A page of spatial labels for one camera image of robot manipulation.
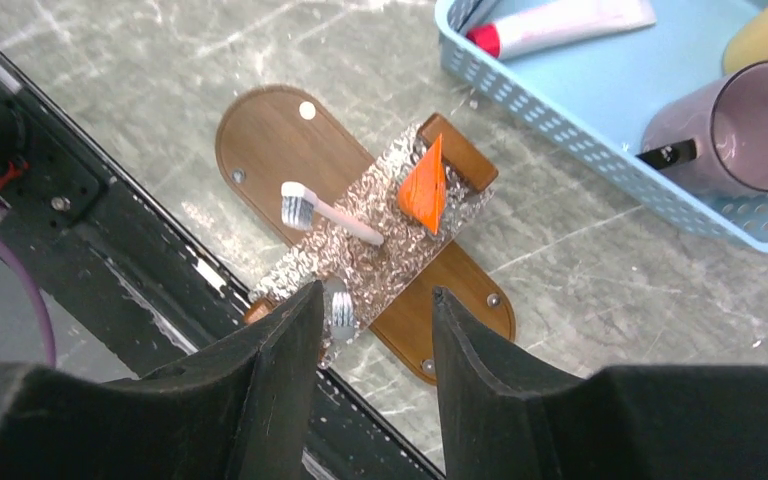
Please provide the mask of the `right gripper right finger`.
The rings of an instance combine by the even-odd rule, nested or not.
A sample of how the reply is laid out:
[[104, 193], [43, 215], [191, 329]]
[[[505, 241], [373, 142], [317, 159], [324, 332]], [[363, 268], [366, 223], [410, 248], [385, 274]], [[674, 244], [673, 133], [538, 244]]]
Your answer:
[[768, 365], [612, 365], [579, 378], [432, 296], [450, 479], [768, 479]]

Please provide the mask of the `white toothbrush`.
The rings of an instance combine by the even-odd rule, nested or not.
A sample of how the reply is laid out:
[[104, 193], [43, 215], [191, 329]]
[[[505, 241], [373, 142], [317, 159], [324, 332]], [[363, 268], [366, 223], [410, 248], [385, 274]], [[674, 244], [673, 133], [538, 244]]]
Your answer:
[[357, 218], [335, 209], [302, 183], [283, 182], [280, 193], [281, 221], [287, 227], [299, 231], [311, 231], [314, 214], [318, 213], [365, 243], [374, 246], [381, 246], [384, 243], [381, 233]]

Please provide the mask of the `grey toothbrush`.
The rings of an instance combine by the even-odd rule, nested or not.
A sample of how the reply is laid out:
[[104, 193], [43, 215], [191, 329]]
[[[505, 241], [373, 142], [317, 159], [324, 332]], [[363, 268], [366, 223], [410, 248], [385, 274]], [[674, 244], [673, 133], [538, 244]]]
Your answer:
[[325, 281], [327, 320], [334, 340], [348, 342], [356, 334], [354, 305], [345, 282], [336, 276]]

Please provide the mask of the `orange toothpaste tube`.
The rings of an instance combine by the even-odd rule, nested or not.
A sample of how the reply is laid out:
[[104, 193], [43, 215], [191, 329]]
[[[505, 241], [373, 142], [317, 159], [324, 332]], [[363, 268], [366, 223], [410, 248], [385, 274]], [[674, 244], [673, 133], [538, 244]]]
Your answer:
[[446, 203], [443, 136], [439, 134], [402, 182], [397, 201], [400, 210], [436, 235]]

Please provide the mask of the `clear acrylic toothbrush holder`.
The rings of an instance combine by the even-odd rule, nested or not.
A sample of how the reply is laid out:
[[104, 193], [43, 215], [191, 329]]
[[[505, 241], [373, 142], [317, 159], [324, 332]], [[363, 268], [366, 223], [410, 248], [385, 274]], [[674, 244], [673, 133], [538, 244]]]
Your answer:
[[[398, 206], [398, 190], [436, 137], [443, 136], [446, 203], [436, 235]], [[326, 306], [325, 358], [331, 359], [363, 329], [379, 339], [418, 376], [435, 381], [430, 296], [444, 286], [464, 296], [480, 320], [505, 338], [515, 333], [514, 315], [505, 295], [456, 244], [492, 195], [495, 166], [441, 114], [409, 128], [334, 200], [322, 188], [310, 188], [324, 202], [372, 227], [384, 237], [374, 246], [349, 234], [318, 213], [311, 231], [287, 227], [294, 235], [289, 251], [260, 279], [251, 297], [258, 306], [274, 307], [303, 284], [341, 278], [351, 294], [355, 337], [336, 341], [329, 331]]]

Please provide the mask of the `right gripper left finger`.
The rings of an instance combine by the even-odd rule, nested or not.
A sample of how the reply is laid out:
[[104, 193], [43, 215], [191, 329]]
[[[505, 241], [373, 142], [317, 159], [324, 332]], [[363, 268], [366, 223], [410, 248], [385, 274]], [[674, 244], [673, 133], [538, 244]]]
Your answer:
[[138, 380], [0, 364], [0, 479], [297, 479], [323, 285]]

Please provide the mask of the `purple mug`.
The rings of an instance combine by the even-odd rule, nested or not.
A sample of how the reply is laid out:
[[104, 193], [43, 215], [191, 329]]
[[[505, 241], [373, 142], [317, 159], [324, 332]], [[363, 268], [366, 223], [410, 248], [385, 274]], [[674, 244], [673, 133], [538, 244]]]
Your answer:
[[661, 109], [639, 159], [696, 196], [768, 194], [768, 61]]

